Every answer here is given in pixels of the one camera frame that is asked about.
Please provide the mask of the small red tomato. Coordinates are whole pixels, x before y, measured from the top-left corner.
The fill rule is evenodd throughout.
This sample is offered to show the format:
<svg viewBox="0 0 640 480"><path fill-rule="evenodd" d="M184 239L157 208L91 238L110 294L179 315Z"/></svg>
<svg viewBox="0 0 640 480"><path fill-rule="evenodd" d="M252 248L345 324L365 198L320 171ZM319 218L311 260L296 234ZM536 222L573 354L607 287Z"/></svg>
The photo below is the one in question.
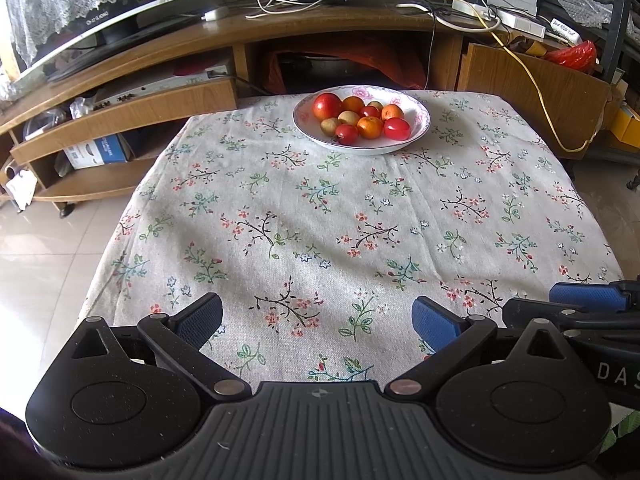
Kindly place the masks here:
<svg viewBox="0 0 640 480"><path fill-rule="evenodd" d="M386 119L383 126L384 136L395 141L407 141L411 136L411 126L400 117Z"/></svg>

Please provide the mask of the orange mandarin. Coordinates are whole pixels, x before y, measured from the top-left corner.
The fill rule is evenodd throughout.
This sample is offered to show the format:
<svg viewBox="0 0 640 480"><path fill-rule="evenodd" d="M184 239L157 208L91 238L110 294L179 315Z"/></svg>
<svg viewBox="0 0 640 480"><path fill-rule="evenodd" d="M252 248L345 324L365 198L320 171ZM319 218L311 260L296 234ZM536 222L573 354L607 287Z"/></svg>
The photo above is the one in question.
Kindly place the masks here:
<svg viewBox="0 0 640 480"><path fill-rule="evenodd" d="M361 117L356 127L363 139L375 140L382 136L384 122L380 118Z"/></svg>
<svg viewBox="0 0 640 480"><path fill-rule="evenodd" d="M350 110L356 114L360 114L364 107L364 102L359 96L348 96L342 101L343 110Z"/></svg>
<svg viewBox="0 0 640 480"><path fill-rule="evenodd" d="M393 118L405 118L404 111L397 104L385 105L381 110L381 119L383 122Z"/></svg>

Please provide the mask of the tan longan fruit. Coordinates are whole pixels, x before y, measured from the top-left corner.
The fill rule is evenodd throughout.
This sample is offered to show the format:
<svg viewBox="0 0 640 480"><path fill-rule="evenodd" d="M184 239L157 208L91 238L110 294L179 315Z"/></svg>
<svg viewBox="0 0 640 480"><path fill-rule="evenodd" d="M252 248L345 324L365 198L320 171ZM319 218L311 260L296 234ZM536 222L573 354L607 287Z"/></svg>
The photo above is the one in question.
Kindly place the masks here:
<svg viewBox="0 0 640 480"><path fill-rule="evenodd" d="M336 117L326 118L320 122L320 129L326 136L333 138L336 136L336 130L341 124L341 121Z"/></svg>

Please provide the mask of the floral tablecloth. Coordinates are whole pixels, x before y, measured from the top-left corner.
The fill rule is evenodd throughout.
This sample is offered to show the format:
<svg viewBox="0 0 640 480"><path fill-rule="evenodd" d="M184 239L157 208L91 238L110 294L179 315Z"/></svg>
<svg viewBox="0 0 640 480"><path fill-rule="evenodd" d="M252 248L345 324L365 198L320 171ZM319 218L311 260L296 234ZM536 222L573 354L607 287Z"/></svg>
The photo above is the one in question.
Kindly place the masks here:
<svg viewBox="0 0 640 480"><path fill-rule="evenodd" d="M492 320L557 282L619 280L561 163L489 94L422 91L428 133L382 156L306 139L296 96L195 116L132 194L82 308L112 325L214 292L204 352L252 385L390 378L426 359L420 296Z"/></svg>

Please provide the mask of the brown cardboard panel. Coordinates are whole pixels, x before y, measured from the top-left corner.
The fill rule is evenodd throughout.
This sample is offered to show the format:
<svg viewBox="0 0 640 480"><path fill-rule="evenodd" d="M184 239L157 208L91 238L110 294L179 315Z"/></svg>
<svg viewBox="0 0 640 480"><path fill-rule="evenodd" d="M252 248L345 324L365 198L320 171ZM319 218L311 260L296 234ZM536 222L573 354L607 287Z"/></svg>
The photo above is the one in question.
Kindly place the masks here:
<svg viewBox="0 0 640 480"><path fill-rule="evenodd" d="M611 86L593 76L524 54L470 44L458 89L500 96L556 157L581 159L600 130Z"/></svg>

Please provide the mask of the blue white box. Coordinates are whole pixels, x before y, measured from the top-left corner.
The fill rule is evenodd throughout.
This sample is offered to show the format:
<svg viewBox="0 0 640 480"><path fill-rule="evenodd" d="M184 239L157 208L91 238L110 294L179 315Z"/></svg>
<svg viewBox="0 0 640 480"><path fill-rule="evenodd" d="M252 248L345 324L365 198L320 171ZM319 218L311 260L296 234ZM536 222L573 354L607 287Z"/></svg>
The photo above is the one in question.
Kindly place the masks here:
<svg viewBox="0 0 640 480"><path fill-rule="evenodd" d="M132 151L121 134L102 136L64 148L64 153L75 170L99 167L132 159Z"/></svg>

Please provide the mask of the wooden TV stand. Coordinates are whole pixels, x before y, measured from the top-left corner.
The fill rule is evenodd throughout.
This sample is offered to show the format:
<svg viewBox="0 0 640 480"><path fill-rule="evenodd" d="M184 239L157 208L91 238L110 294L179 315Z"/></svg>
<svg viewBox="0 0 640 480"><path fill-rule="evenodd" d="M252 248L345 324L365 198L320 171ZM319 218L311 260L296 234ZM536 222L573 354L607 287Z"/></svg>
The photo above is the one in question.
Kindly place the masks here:
<svg viewBox="0 0 640 480"><path fill-rule="evenodd" d="M375 68L399 88L456 86L463 37L425 15L392 10L324 8L299 16L250 21L241 15L192 25L133 47L61 82L45 84L1 115L1 181L26 169L36 179L35 199L58 209L133 190L186 118L233 110L241 96L288 92L277 64L281 54L330 54ZM221 65L224 72L143 96L123 96L35 139L24 139L29 120L81 96L95 96L112 82L157 76L168 68L192 74ZM132 159L62 176L55 159L64 148L137 130Z"/></svg>

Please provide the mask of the red tomato with stem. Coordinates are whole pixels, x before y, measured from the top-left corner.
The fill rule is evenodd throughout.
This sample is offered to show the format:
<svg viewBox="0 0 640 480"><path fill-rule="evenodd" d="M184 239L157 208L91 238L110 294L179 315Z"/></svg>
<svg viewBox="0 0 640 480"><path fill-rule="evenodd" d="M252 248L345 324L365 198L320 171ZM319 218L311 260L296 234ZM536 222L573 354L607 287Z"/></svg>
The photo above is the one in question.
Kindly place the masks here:
<svg viewBox="0 0 640 480"><path fill-rule="evenodd" d="M355 146L359 141L359 131L351 124L341 124L335 129L337 142L342 145Z"/></svg>

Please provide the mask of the red crumpled bag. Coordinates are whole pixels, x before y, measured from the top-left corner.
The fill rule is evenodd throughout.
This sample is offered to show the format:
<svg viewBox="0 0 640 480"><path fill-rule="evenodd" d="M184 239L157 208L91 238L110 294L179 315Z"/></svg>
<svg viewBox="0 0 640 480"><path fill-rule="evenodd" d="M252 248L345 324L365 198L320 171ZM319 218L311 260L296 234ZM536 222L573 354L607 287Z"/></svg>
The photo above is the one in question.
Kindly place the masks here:
<svg viewBox="0 0 640 480"><path fill-rule="evenodd" d="M590 40L577 46L548 52L544 60L559 66L591 74L597 65L597 48Z"/></svg>

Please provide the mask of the red cherry tomato centre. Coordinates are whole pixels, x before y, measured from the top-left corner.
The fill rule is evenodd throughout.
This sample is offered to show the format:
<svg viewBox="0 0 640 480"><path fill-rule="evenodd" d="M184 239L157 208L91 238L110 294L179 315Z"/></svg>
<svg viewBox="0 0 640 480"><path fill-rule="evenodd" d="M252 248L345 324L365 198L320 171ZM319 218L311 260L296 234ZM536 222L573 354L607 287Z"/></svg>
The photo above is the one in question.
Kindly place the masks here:
<svg viewBox="0 0 640 480"><path fill-rule="evenodd" d="M360 110L360 116L361 117L380 118L381 117L381 111L375 106L364 106Z"/></svg>

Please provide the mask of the tan longan centre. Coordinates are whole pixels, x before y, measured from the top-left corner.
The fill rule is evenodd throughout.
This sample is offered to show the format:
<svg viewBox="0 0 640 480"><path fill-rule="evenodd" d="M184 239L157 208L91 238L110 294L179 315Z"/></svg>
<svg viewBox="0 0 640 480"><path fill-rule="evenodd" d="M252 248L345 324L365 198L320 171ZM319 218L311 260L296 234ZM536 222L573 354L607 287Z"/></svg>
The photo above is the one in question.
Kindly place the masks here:
<svg viewBox="0 0 640 480"><path fill-rule="evenodd" d="M337 116L337 120L341 124L356 126L359 122L360 115L352 110L343 110L341 114Z"/></svg>

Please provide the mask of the silver media player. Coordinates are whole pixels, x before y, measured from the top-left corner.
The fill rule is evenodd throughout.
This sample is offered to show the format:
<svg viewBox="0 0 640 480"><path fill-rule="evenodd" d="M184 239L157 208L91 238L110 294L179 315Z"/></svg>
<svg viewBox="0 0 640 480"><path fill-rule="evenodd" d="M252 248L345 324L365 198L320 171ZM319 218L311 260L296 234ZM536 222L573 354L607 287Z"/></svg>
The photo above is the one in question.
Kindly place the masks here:
<svg viewBox="0 0 640 480"><path fill-rule="evenodd" d="M142 96L204 84L233 72L232 58L225 53L188 56L154 65L104 84L93 97L93 109L116 105Z"/></svg>

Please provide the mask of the orange mandarin back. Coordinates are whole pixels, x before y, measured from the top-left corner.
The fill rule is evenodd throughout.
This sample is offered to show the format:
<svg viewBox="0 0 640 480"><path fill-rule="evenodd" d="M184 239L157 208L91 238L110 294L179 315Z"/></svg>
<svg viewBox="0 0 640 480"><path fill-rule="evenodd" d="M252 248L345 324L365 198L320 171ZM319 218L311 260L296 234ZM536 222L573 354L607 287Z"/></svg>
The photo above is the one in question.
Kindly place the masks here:
<svg viewBox="0 0 640 480"><path fill-rule="evenodd" d="M364 107L364 102L359 96L348 96L342 101L343 110L350 110L356 114L360 114Z"/></svg>

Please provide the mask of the large red tomato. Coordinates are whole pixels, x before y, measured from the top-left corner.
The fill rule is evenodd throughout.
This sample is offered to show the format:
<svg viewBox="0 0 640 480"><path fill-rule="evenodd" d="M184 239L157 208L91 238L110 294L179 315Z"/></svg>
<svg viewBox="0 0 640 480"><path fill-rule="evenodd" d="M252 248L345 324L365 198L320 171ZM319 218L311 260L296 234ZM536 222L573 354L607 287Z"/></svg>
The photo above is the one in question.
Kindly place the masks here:
<svg viewBox="0 0 640 480"><path fill-rule="evenodd" d="M314 114L318 122L323 122L330 118L337 118L342 111L342 100L331 92L319 94L312 103L312 114Z"/></svg>

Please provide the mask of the white remote control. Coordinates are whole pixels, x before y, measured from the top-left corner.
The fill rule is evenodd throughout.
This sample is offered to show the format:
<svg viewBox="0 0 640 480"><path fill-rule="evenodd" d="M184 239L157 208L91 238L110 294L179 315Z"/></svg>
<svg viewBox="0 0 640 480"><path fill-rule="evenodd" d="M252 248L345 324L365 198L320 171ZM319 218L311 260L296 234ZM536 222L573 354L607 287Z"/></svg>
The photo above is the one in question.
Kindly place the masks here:
<svg viewBox="0 0 640 480"><path fill-rule="evenodd" d="M205 12L201 16L201 20L204 22L219 21L223 18L228 18L229 14L230 9L228 8L228 6L217 6L215 9Z"/></svg>

